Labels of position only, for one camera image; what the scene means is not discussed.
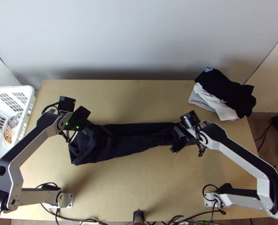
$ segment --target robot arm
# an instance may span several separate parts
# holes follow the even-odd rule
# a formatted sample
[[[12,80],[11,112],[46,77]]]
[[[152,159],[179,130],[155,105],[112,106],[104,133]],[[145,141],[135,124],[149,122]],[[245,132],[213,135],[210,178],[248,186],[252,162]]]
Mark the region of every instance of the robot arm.
[[[71,208],[73,195],[48,184],[38,188],[22,188],[20,166],[49,137],[62,134],[73,114],[75,100],[60,97],[58,114],[45,112],[36,127],[0,159],[0,212],[9,213],[19,206],[47,203],[48,208]]]
[[[219,125],[209,121],[200,122],[194,111],[181,117],[176,130],[179,130],[180,138],[186,136],[187,145],[198,141],[203,146],[200,156],[206,147],[218,150],[257,179],[256,190],[235,189],[226,183],[215,192],[204,193],[206,206],[216,204],[221,208],[235,204],[264,210],[268,216],[278,219],[278,173],[274,167],[231,140]]]

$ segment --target black pants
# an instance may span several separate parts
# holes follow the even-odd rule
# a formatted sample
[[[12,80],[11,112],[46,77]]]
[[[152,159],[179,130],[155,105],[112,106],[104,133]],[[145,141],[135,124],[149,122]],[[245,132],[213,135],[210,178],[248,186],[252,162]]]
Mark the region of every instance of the black pants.
[[[96,125],[94,133],[79,131],[69,144],[71,163],[94,163],[143,152],[178,140],[175,123],[135,123]]]

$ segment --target table surface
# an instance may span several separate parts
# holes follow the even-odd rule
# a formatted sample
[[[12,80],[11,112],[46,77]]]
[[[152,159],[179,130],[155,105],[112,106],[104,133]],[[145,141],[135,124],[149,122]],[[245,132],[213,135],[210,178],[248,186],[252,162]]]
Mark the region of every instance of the table surface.
[[[76,99],[91,111],[95,124],[179,122],[180,116],[195,110],[200,120],[218,123],[234,141],[257,154],[246,118],[221,122],[218,116],[188,103],[194,81],[144,80],[58,80],[43,81],[31,114],[27,133],[42,109],[57,102],[60,95]],[[218,151],[207,149],[198,157],[197,146],[171,153],[169,146],[108,161],[75,166],[62,136],[48,138],[21,166],[23,187],[55,182],[75,195],[71,209],[61,215],[98,218],[102,221],[131,221],[137,209],[147,221],[168,221],[175,215],[210,211],[204,206],[202,188],[207,184],[231,183],[235,188],[255,189],[256,179]],[[240,206],[224,208],[225,216],[214,219],[266,217],[265,212]],[[198,217],[207,220],[210,214]],[[2,218],[54,220],[39,204],[21,206],[1,214]]]

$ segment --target white laundry basket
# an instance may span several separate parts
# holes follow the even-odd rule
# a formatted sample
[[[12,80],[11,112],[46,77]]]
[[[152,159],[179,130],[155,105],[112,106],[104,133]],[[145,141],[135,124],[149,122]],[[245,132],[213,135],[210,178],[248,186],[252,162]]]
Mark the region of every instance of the white laundry basket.
[[[31,86],[0,87],[0,158],[23,138],[34,102]]]

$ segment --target wooden floor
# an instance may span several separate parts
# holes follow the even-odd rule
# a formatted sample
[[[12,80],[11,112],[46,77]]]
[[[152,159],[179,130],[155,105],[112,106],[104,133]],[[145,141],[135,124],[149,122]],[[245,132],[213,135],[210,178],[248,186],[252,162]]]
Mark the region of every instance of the wooden floor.
[[[271,115],[255,115],[248,118],[250,128],[254,139],[260,137],[265,128],[270,124]],[[260,146],[262,139],[256,141],[257,148]],[[278,131],[272,126],[267,134],[265,143],[259,151],[259,156],[275,166],[278,171]],[[251,225],[250,219],[241,220],[214,220],[221,225]],[[278,225],[278,220],[271,218],[252,219],[254,225]],[[110,225],[125,225],[127,222],[113,222]],[[53,225],[54,221],[32,221],[32,220],[12,220],[11,225]],[[76,222],[60,222],[62,225],[74,225]]]

